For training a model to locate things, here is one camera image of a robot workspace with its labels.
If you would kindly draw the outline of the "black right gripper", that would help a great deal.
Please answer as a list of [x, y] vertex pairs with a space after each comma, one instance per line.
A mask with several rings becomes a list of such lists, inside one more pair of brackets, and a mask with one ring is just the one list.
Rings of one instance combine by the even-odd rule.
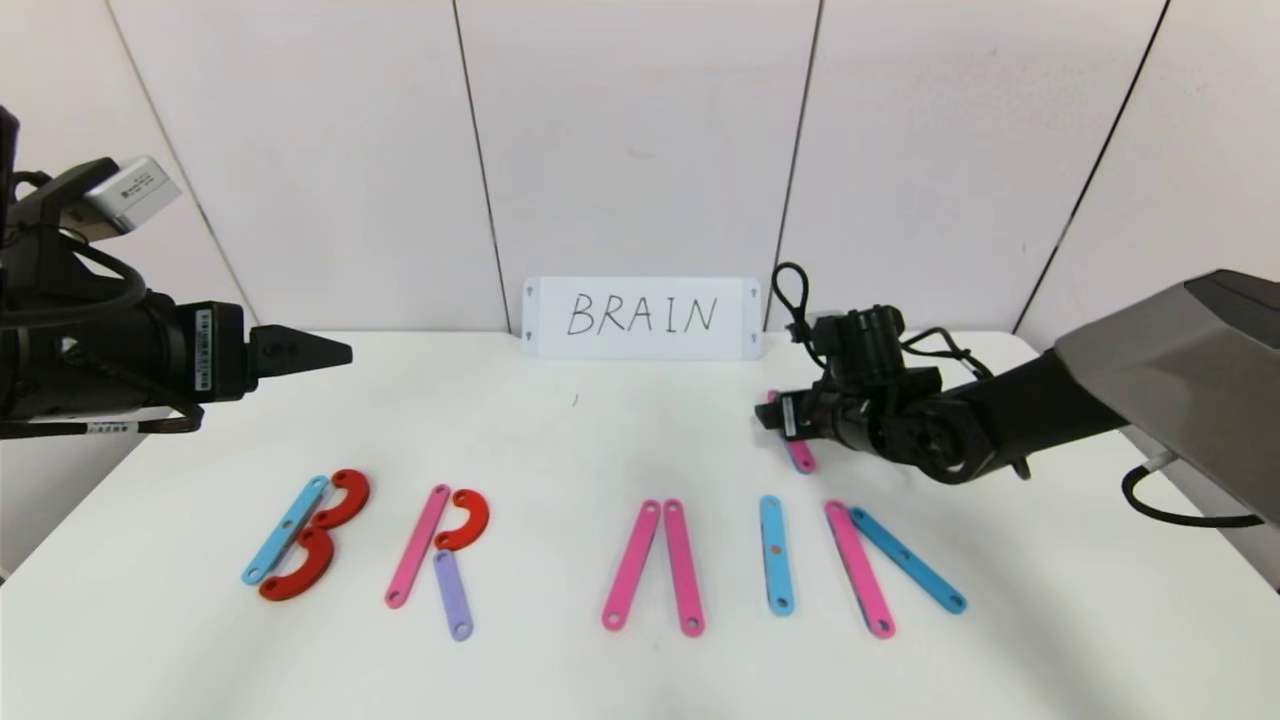
[[780, 401], [758, 404], [754, 414], [767, 430], [781, 430], [788, 441], [824, 439], [854, 451], [872, 451], [867, 404], [851, 395], [805, 389]]

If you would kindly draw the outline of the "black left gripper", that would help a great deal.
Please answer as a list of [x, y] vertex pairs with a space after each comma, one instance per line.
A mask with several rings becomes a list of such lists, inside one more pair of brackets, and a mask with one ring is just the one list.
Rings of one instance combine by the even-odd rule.
[[[346, 343], [284, 325], [250, 331], [253, 380], [349, 365]], [[224, 302], [142, 301], [55, 331], [55, 411], [125, 414], [241, 398], [244, 314]]]

